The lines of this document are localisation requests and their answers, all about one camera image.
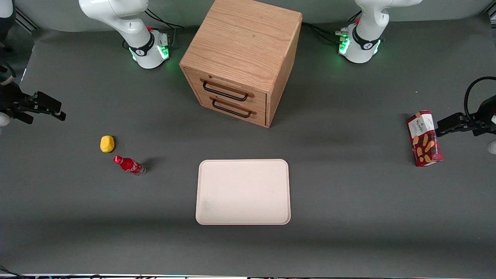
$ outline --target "wooden cabinet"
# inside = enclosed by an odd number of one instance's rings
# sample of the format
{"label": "wooden cabinet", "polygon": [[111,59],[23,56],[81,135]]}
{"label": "wooden cabinet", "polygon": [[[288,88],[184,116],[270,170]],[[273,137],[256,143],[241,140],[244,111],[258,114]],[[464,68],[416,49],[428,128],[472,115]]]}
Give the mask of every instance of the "wooden cabinet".
{"label": "wooden cabinet", "polygon": [[252,0],[216,0],[180,62],[200,104],[270,127],[302,18]]}

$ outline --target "gray table surface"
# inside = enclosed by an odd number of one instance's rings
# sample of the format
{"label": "gray table surface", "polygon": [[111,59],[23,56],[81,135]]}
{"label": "gray table surface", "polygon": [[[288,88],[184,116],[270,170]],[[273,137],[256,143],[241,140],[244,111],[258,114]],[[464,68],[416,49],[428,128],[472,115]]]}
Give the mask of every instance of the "gray table surface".
{"label": "gray table surface", "polygon": [[[340,25],[331,24],[329,29]],[[44,31],[21,84],[63,103],[0,135],[0,263],[19,273],[279,277],[496,277],[493,135],[440,139],[445,161],[413,164],[405,119],[462,111],[467,86],[496,74],[486,17],[393,22],[354,65],[302,28],[270,129],[202,108],[172,58],[144,70],[117,32]],[[492,96],[481,83],[471,110]],[[99,150],[115,135],[117,150]],[[112,156],[145,162],[133,177]],[[196,223],[206,159],[288,161],[284,226]]]}

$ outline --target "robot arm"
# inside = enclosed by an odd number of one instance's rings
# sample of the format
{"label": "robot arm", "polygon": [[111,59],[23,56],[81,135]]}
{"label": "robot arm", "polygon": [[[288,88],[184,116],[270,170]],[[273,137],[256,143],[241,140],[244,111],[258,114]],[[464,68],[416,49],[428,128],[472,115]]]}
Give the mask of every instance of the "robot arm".
{"label": "robot arm", "polygon": [[148,8],[147,0],[80,0],[79,6],[89,18],[101,21],[117,30],[132,47],[144,46],[150,39],[150,32],[140,18],[120,19],[145,11]]}
{"label": "robot arm", "polygon": [[354,63],[365,63],[377,52],[380,36],[389,23],[387,8],[417,5],[422,0],[355,0],[362,9],[360,22],[341,29],[346,39],[339,54]]}
{"label": "robot arm", "polygon": [[465,92],[463,108],[465,114],[458,112],[437,122],[438,137],[454,132],[472,131],[474,136],[485,133],[496,135],[496,95],[485,100],[476,113],[468,111],[468,97],[472,88],[482,80],[496,80],[494,76],[484,76],[473,81]]}
{"label": "robot arm", "polygon": [[33,96],[23,93],[13,82],[14,70],[8,64],[5,65],[7,68],[0,66],[0,73],[10,70],[11,76],[7,79],[0,76],[0,127],[8,125],[10,119],[33,123],[33,117],[25,112],[43,113],[65,120],[65,113],[61,111],[62,103],[40,91]]}
{"label": "robot arm", "polygon": [[14,13],[12,0],[0,0],[0,18],[9,18]]}
{"label": "robot arm", "polygon": [[117,30],[129,44],[133,59],[141,67],[152,69],[169,58],[167,34],[148,30],[136,16],[148,8],[148,0],[79,0],[79,6],[89,18]]}

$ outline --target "red bottle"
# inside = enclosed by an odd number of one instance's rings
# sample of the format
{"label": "red bottle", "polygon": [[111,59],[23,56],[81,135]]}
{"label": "red bottle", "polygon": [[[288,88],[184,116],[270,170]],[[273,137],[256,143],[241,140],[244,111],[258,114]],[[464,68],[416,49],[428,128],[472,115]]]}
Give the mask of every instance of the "red bottle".
{"label": "red bottle", "polygon": [[121,166],[121,169],[123,169],[124,171],[137,176],[142,176],[146,172],[146,168],[142,164],[134,161],[131,158],[122,158],[120,156],[115,156],[114,163],[119,164]]}

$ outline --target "white tray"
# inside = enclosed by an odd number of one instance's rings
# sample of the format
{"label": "white tray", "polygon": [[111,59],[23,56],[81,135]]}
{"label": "white tray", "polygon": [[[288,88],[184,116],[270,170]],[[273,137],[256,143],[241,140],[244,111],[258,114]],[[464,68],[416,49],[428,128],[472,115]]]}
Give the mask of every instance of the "white tray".
{"label": "white tray", "polygon": [[284,225],[291,218],[288,163],[206,160],[198,170],[196,221],[202,225]]}

